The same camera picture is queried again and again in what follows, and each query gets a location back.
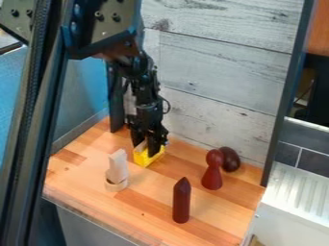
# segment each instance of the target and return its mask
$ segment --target black metal beam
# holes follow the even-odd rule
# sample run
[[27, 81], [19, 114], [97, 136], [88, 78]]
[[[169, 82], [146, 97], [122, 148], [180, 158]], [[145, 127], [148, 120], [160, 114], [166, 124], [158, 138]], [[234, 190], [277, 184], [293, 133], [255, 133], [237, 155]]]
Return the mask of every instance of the black metal beam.
[[304, 60], [302, 57], [305, 55], [305, 44], [307, 43], [307, 34], [310, 26], [310, 20], [312, 19], [313, 8], [315, 0], [305, 0], [300, 17], [300, 22], [297, 30], [296, 40], [292, 51], [291, 63], [289, 66], [285, 86], [282, 92], [280, 106], [276, 116], [273, 134], [269, 143], [268, 153], [266, 157], [265, 169], [261, 180], [262, 186], [267, 186], [270, 172], [275, 157], [276, 147], [279, 141], [279, 135], [284, 123], [287, 110], [291, 104], [291, 95], [294, 88], [296, 78], [301, 73]]

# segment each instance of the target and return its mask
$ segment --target white wooden wall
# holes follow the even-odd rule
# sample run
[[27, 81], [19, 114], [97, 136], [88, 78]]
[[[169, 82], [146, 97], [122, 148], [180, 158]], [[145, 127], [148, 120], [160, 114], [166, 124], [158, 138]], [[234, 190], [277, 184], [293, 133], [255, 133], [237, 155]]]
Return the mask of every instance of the white wooden wall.
[[164, 124], [263, 164], [304, 0], [143, 0], [145, 49], [172, 104]]

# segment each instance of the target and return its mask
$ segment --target red wooden toy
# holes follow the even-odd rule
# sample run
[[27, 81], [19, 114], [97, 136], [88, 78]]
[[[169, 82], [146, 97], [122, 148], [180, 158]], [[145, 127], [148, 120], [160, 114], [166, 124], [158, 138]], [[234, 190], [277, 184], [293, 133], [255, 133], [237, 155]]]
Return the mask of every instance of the red wooden toy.
[[186, 177], [174, 186], [172, 219], [180, 224], [190, 219], [190, 182]]
[[224, 163], [222, 168], [226, 172], [237, 171], [241, 166], [240, 157], [237, 152], [229, 147], [221, 147], [219, 149], [224, 154]]
[[208, 189], [217, 190], [223, 185], [219, 166], [223, 164], [224, 155], [217, 149], [211, 150], [207, 154], [206, 161], [209, 166], [201, 180], [201, 184]]

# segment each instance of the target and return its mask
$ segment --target wooden table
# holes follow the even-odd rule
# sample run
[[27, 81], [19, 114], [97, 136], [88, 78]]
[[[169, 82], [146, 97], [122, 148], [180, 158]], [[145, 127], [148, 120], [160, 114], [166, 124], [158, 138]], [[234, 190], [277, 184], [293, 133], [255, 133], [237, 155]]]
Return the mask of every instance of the wooden table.
[[318, 0], [315, 19], [311, 26], [308, 52], [329, 56], [329, 1]]
[[[129, 188], [110, 193], [104, 187], [108, 154], [128, 153]], [[210, 191], [200, 184], [206, 150], [176, 138], [148, 168], [133, 163], [127, 129], [109, 132], [109, 118], [51, 157], [44, 197], [141, 245], [239, 245], [264, 192], [262, 170], [243, 164], [223, 173], [224, 186]], [[171, 219], [172, 188], [182, 177], [192, 185], [191, 219]]]

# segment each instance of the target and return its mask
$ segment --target red ball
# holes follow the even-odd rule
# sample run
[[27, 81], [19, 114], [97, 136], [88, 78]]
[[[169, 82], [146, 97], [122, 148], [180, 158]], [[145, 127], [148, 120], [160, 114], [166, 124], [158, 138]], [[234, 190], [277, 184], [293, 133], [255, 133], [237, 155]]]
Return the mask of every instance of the red ball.
[[207, 154], [206, 162], [211, 167], [219, 167], [224, 162], [224, 155], [218, 149], [211, 150]]
[[220, 152], [224, 155], [224, 162], [222, 168], [226, 172], [234, 172], [240, 168], [241, 161], [237, 152], [229, 147], [221, 147]]

